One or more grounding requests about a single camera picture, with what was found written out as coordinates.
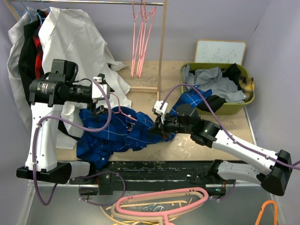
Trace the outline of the blue plaid shirt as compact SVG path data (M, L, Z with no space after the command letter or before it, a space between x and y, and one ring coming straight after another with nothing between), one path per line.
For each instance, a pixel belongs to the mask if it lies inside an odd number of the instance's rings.
M202 98L193 90L184 92L170 110L176 115L176 108L182 104L189 104L193 108L204 103ZM176 134L171 133L163 138L151 133L154 121L143 112L136 112L127 107L121 107L125 114L135 118L132 120L121 113L112 113L109 126L101 132L85 131L77 142L76 156L82 161L93 163L97 169L102 169L110 156L115 152L125 152L129 149L139 151L147 145L171 141ZM81 109L79 116L86 128L100 128L108 119L108 113L92 116L88 109Z

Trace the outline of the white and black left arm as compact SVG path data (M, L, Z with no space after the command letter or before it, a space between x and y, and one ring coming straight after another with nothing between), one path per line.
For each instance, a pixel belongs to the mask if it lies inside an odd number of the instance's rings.
M96 180L97 173L90 163L82 161L59 162L56 155L57 134L62 122L61 113L66 102L84 103L93 116L104 110L96 108L110 87L104 74L94 77L91 85L79 85L75 79L78 65L67 60L54 59L51 71L29 86L32 112L31 144L23 167L16 170L18 178L65 184L80 177L86 184Z

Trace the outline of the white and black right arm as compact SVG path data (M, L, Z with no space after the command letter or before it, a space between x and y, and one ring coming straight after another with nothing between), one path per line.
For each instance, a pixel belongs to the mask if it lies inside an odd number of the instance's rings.
M176 115L167 112L167 104L156 101L152 111L157 116L151 132L164 138L171 134L189 134L201 146L224 151L242 160L230 163L214 160L208 177L213 183L222 180L242 180L260 185L264 190L283 196L292 173L291 155L260 148L225 131L220 125L201 119L189 104L177 107Z

